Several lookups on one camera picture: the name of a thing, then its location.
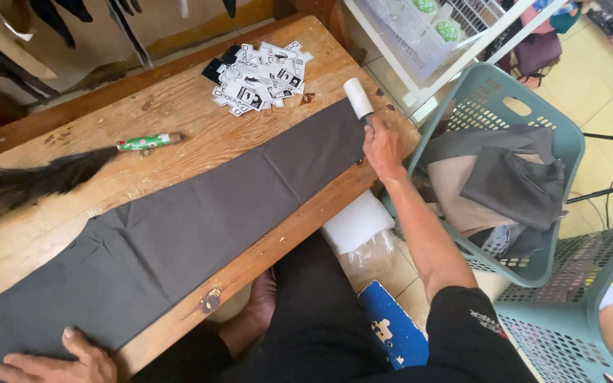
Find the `green tape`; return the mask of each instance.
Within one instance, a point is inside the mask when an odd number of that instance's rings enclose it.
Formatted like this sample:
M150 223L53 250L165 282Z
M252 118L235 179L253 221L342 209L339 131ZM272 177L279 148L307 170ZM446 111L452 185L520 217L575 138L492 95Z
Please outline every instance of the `green tape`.
M131 140L118 141L117 149L120 151L138 151L141 149L155 148L171 144L170 134L148 135L147 137L132 138Z

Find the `wooden table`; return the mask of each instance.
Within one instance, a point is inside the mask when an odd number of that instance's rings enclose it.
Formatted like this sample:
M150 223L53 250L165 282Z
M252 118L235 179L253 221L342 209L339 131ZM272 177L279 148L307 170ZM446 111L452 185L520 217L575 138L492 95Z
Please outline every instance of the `wooden table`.
M285 46L294 40L315 57L306 66L305 93L314 94L311 102L289 98L283 109L248 112L241 117L231 115L228 106L218 106L212 101L214 84L200 72L233 42L228 41L206 50L210 55L188 70L164 76L146 89L1 153L0 166L37 166L124 138L158 132L184 132L189 137L149 157L136 152L119 156L78 190L50 196L37 206L1 218L0 293L56 256L88 218L205 172L267 141L344 99L342 86L352 77L361 79L378 115L401 133L405 154L413 150L420 135L412 124L387 107L386 96L376 95L375 83L316 18L304 17L252 42L255 46L261 41ZM369 164L364 163L332 181L119 350L115 358L122 374L130 376L143 368L207 317L208 302L213 310L229 299L361 195L375 179Z

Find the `lint roller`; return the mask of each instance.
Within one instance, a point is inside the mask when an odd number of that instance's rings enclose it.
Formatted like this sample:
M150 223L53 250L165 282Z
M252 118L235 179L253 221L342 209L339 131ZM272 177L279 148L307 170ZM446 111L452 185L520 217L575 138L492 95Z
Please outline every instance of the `lint roller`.
M352 103L352 108L356 114L356 118L359 120L363 120L365 118L365 121L370 123L368 122L368 116L372 116L374 112L372 111L372 105L370 105L370 100L368 100L366 91L363 90L361 82L358 80L358 78L350 78L345 83L345 93L347 94L349 102Z

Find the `hand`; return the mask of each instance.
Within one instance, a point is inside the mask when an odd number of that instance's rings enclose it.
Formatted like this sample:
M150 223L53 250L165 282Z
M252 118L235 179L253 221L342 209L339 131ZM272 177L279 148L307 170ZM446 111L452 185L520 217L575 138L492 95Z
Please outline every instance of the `hand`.
M0 365L0 380L7 383L115 383L117 368L107 354L93 347L77 330L66 327L63 345L76 362L24 354L8 354Z
M366 138L363 152L382 183L399 181L408 177L408 172L401 165L401 142L398 133L389 130L382 118L371 116L366 125Z

